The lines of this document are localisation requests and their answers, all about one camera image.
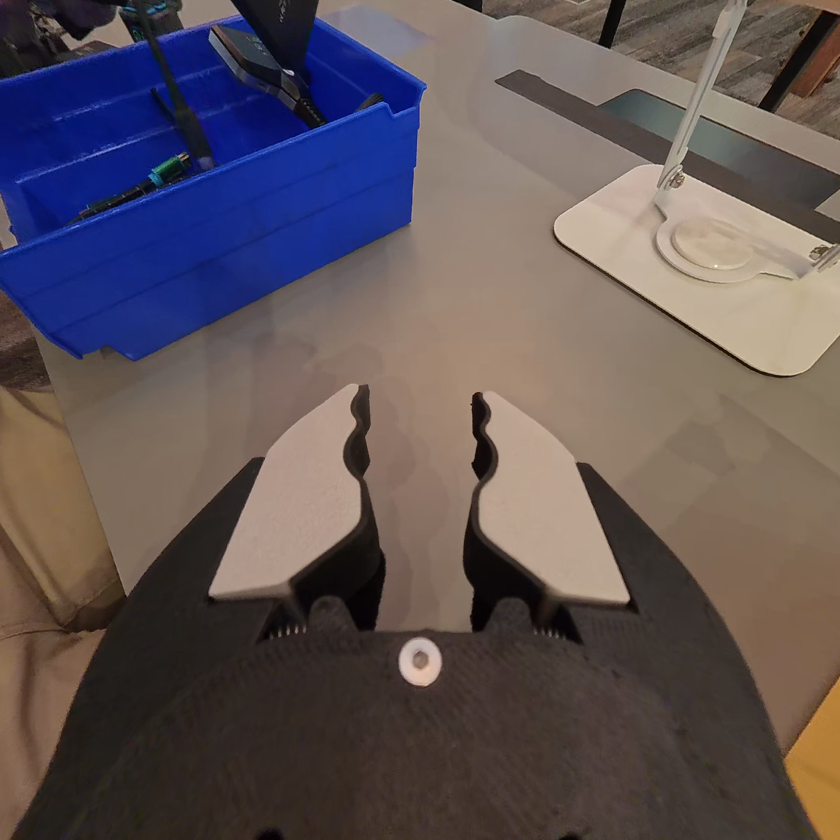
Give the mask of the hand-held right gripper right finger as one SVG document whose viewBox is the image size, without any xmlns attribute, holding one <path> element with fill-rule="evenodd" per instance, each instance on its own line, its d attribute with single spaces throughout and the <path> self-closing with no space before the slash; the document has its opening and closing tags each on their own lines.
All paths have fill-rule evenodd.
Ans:
<svg viewBox="0 0 840 840">
<path fill-rule="evenodd" d="M 545 427 L 496 392 L 471 399 L 476 451 L 463 565 L 470 624 L 519 599 L 539 631 L 571 632 L 571 606 L 624 610 L 632 596 L 579 463 Z"/>
</svg>

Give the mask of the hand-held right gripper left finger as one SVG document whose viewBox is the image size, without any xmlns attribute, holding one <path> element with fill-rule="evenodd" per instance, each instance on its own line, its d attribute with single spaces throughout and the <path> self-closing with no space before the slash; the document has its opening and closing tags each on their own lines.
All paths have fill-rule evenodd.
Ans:
<svg viewBox="0 0 840 840">
<path fill-rule="evenodd" d="M 375 623 L 384 555 L 365 481 L 370 387 L 349 384 L 268 449 L 209 585 L 214 602 L 275 600 L 298 621 L 324 596 Z"/>
</svg>

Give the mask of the blue plastic bin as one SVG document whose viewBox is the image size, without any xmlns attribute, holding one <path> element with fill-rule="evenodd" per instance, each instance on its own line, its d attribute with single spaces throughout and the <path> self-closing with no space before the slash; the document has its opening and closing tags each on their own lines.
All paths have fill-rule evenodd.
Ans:
<svg viewBox="0 0 840 840">
<path fill-rule="evenodd" d="M 327 125 L 236 80 L 211 23 L 162 39 L 217 167 L 75 224 L 186 145 L 147 45 L 2 80 L 6 297 L 76 358 L 138 361 L 408 225 L 426 83 L 317 19 Z"/>
</svg>

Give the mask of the black usb hub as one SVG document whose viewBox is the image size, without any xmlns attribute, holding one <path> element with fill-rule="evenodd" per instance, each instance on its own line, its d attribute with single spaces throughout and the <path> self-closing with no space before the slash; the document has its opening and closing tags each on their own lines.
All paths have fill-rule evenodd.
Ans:
<svg viewBox="0 0 840 840">
<path fill-rule="evenodd" d="M 328 124 L 305 77 L 278 64 L 256 35 L 214 24 L 209 29 L 208 41 L 239 81 L 279 100 L 308 129 Z"/>
</svg>

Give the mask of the person's beige pants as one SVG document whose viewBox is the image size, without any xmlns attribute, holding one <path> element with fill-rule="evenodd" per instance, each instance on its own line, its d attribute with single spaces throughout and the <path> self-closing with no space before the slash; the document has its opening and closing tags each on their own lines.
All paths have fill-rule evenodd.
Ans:
<svg viewBox="0 0 840 840">
<path fill-rule="evenodd" d="M 124 589 L 35 331 L 1 294 L 1 837 L 51 761 Z"/>
</svg>

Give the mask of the yellow board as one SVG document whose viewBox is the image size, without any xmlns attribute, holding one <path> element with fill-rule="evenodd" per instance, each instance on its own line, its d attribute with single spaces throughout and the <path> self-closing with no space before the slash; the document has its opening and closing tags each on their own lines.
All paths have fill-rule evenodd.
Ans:
<svg viewBox="0 0 840 840">
<path fill-rule="evenodd" d="M 839 838 L 839 680 L 788 752 L 785 767 L 821 839 Z"/>
</svg>

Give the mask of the black flat divider panel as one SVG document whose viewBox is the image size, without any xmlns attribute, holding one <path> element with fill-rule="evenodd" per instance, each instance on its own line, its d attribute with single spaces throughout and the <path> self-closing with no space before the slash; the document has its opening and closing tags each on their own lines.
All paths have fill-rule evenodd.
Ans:
<svg viewBox="0 0 840 840">
<path fill-rule="evenodd" d="M 319 1 L 232 1 L 269 53 L 284 69 L 302 70 Z"/>
</svg>

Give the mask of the black chair leg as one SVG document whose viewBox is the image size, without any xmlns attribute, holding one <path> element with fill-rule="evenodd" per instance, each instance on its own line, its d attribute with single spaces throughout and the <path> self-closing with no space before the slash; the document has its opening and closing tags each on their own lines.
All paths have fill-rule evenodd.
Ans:
<svg viewBox="0 0 840 840">
<path fill-rule="evenodd" d="M 602 31 L 597 41 L 599 46 L 607 49 L 613 47 L 617 30 L 623 19 L 626 4 L 627 1 L 625 0 L 610 1 L 606 10 Z"/>
</svg>

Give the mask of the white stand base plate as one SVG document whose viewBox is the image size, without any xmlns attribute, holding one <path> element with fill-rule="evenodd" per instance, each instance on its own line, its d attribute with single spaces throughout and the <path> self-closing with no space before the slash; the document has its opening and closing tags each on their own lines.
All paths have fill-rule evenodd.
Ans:
<svg viewBox="0 0 840 840">
<path fill-rule="evenodd" d="M 749 368 L 808 371 L 839 334 L 839 245 L 684 170 L 747 9 L 721 10 L 661 172 L 640 165 L 559 215 L 557 241 Z"/>
</svg>

